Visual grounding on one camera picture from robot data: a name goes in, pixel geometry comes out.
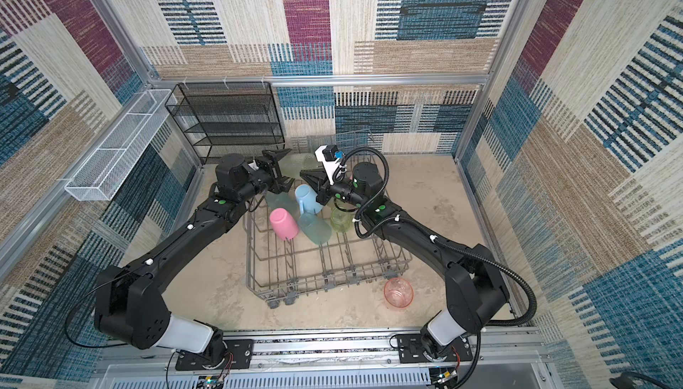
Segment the light blue mug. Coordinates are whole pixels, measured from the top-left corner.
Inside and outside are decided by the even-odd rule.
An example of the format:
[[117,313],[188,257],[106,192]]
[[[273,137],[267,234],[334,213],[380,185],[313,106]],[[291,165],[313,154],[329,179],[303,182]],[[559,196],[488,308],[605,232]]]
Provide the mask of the light blue mug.
[[299,205],[300,214],[318,215],[323,205],[317,202],[317,193],[308,185],[302,184],[295,189],[295,199]]

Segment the green cup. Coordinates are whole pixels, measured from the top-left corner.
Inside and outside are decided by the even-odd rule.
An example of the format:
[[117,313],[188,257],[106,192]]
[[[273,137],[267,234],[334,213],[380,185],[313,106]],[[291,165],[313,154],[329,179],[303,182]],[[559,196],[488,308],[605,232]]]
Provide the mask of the green cup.
[[330,218],[330,225],[334,232],[345,234],[353,228],[354,211],[334,207]]

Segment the magenta pink cup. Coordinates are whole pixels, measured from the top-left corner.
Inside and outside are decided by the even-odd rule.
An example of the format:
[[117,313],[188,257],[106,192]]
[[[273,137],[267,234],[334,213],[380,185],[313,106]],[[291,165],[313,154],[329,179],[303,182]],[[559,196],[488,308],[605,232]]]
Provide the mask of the magenta pink cup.
[[274,209],[269,220],[275,235],[283,241],[293,241],[300,232],[295,218],[286,209]]

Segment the pink translucent cup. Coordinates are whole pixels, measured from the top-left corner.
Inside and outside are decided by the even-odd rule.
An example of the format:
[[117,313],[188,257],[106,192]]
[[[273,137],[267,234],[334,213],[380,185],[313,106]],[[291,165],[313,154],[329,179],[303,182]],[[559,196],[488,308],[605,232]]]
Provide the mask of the pink translucent cup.
[[414,300],[412,285],[401,277],[389,279],[383,287],[383,294],[390,305],[399,309],[409,307]]

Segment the yellow-green translucent cup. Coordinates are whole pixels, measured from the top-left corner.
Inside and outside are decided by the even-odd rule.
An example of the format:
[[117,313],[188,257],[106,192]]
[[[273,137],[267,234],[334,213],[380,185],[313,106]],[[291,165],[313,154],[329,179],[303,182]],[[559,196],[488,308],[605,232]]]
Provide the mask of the yellow-green translucent cup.
[[319,162],[313,153],[290,153],[279,161],[279,167],[285,177],[299,178],[302,170],[314,170],[318,166]]

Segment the teal translucent cup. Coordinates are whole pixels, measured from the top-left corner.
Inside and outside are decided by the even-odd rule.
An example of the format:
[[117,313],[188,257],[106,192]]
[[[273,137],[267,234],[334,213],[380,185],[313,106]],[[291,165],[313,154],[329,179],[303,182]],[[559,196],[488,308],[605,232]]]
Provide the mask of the teal translucent cup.
[[299,212],[297,201],[291,198],[288,193],[272,193],[267,191],[265,200],[271,211],[285,209],[293,217],[296,217]]

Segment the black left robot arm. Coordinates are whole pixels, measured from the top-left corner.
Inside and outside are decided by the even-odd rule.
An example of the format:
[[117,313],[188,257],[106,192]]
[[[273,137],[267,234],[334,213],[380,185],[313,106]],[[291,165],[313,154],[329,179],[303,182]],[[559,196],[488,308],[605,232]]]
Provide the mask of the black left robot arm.
[[210,367],[221,363],[227,353],[222,331],[172,314],[163,294],[190,261],[240,222],[252,198],[289,191],[293,179],[283,176],[279,167],[287,153],[279,149],[264,150],[252,159],[223,156],[208,198],[186,223],[128,265],[109,266],[98,275],[96,330],[140,350],[165,347],[196,355]]

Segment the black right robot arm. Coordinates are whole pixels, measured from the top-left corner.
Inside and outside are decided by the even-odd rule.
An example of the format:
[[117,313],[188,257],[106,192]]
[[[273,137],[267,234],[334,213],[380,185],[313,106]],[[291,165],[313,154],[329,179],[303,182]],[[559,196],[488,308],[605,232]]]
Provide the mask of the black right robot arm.
[[450,241],[413,219],[383,191],[384,180],[373,163],[360,163],[351,177],[331,182],[324,169],[303,170],[302,179],[323,204],[340,200],[362,206],[359,225],[408,250],[439,273],[445,284],[446,305],[421,329],[421,343],[432,360],[463,335],[485,328],[508,302],[510,293],[491,252],[479,244],[470,248]]

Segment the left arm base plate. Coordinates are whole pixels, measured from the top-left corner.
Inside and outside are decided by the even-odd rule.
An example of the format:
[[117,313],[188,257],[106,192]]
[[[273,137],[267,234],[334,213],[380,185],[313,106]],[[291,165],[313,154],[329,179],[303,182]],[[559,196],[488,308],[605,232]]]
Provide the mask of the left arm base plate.
[[181,351],[175,371],[227,371],[248,369],[254,349],[253,339],[228,339],[211,342],[202,353]]

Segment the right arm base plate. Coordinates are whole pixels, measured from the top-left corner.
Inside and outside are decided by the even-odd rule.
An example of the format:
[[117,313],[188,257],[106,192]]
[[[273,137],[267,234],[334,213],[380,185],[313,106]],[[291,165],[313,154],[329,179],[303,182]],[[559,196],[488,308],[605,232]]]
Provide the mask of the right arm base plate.
[[433,356],[426,353],[420,334],[395,334],[389,339],[390,347],[398,352],[400,363],[419,362],[471,362],[473,345],[465,338],[455,339],[450,346]]

